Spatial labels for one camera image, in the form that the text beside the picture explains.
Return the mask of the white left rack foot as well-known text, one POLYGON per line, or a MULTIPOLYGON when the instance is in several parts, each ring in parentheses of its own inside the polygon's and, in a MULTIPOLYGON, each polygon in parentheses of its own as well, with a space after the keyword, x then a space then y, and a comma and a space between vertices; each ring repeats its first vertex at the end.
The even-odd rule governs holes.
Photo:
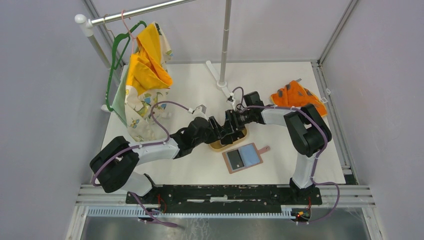
POLYGON ((108 105, 106 105, 106 104, 103 104, 103 105, 100 107, 100 109, 101 109, 103 112, 106 112, 106 113, 113 113, 113 112, 114 112, 114 109, 113 109, 111 106, 108 106, 108 105))

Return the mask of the grey VIP card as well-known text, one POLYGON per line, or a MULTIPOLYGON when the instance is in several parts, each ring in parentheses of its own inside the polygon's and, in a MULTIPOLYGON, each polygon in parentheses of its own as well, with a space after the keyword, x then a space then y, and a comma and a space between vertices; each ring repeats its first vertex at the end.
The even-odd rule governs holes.
POLYGON ((235 171, 245 166, 241 154, 237 149, 228 151, 226 155, 231 170, 235 171))

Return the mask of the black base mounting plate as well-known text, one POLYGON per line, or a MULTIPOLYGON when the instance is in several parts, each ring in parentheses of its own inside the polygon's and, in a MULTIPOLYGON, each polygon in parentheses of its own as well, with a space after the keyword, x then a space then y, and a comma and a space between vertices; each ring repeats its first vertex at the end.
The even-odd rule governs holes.
POLYGON ((289 185, 155 185, 139 198, 145 206, 161 204, 166 214, 280 213, 323 203, 320 190, 297 192, 289 185))

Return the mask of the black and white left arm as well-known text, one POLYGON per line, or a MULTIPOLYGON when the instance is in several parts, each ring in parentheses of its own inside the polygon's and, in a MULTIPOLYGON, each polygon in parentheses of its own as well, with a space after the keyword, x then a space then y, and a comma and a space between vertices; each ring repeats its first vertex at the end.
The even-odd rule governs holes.
POLYGON ((105 193, 124 190, 151 204, 157 198, 157 190, 146 174, 134 171, 137 166, 185 157, 198 145, 221 140, 226 133, 225 127, 211 116, 196 117, 166 139, 131 145, 123 136, 117 136, 91 160, 89 166, 94 174, 91 182, 105 193))

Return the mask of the white rack base foot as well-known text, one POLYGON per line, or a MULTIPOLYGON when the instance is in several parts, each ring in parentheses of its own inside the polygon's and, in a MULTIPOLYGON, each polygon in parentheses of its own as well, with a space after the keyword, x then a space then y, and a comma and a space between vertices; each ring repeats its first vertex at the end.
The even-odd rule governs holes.
POLYGON ((228 89, 228 83, 226 80, 221 81, 221 76, 216 70, 216 68, 213 66, 212 62, 210 60, 207 60, 205 62, 209 72, 212 74, 214 80, 215 80, 215 86, 218 90, 220 90, 226 99, 230 97, 230 91, 228 89))

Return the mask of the yellow patterned garment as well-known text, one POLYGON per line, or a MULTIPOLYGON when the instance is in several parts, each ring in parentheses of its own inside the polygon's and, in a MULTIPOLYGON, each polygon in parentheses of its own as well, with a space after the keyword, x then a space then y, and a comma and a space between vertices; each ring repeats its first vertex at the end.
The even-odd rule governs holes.
POLYGON ((173 50, 157 22, 143 29, 135 41, 137 47, 129 57, 111 108, 136 142, 152 141, 157 139, 154 119, 165 115, 164 101, 173 84, 166 65, 173 50))

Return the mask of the green clothes hanger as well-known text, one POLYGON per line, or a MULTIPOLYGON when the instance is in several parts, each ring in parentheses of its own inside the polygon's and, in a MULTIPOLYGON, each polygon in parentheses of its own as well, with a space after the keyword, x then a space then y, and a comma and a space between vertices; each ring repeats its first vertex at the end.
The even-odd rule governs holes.
POLYGON ((119 44, 122 40, 127 40, 126 44, 123 48, 123 51, 125 52, 130 41, 131 41, 130 34, 129 33, 118 34, 114 38, 114 41, 113 41, 113 44, 112 44, 111 67, 109 69, 107 88, 106 88, 106 92, 105 92, 105 105, 108 105, 110 107, 112 107, 112 106, 109 102, 109 96, 110 96, 110 90, 111 90, 112 79, 113 79, 113 76, 114 76, 114 71, 117 70, 117 68, 118 68, 118 66, 119 66, 119 64, 120 64, 120 62, 122 61, 122 58, 123 58, 123 53, 121 53, 121 54, 117 53, 118 46, 119 46, 119 44))

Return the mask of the tan oval card tray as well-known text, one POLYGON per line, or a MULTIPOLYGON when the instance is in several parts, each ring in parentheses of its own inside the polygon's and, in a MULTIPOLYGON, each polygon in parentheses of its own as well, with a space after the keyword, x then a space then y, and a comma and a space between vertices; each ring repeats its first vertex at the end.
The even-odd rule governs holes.
POLYGON ((242 129, 241 132, 238 133, 236 140, 231 144, 221 144, 220 140, 217 140, 211 144, 209 144, 209 147, 215 151, 215 152, 223 152, 241 142, 243 142, 247 136, 249 135, 249 131, 247 128, 242 129))

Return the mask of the orange cloth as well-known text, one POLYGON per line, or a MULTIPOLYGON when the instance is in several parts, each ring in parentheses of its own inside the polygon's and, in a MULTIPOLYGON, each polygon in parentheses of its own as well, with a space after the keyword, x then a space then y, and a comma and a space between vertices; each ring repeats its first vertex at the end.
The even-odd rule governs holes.
POLYGON ((321 99, 296 80, 292 80, 271 94, 270 101, 279 107, 303 107, 307 104, 312 104, 321 117, 328 115, 327 108, 321 102, 321 99))

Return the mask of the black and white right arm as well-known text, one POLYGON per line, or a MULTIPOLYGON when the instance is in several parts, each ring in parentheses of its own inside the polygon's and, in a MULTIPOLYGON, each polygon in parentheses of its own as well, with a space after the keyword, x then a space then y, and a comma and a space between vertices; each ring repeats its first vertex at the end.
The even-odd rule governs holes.
POLYGON ((314 180, 319 156, 323 153, 332 134, 317 109, 307 103, 302 107, 264 105, 258 92, 242 97, 243 109, 227 110, 222 128, 217 132, 221 145, 227 147, 242 137, 250 123, 286 127, 297 159, 293 176, 289 180, 289 199, 302 204, 317 186, 314 180))

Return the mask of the aluminium frame rail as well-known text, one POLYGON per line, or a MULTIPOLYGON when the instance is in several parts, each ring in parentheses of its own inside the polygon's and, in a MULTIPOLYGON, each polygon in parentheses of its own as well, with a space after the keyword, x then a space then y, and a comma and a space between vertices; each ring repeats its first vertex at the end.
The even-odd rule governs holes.
POLYGON ((373 208, 365 185, 318 186, 296 197, 286 185, 157 185, 134 197, 126 190, 106 193, 101 187, 82 185, 76 205, 97 216, 147 218, 294 218, 313 208, 330 210, 373 208))

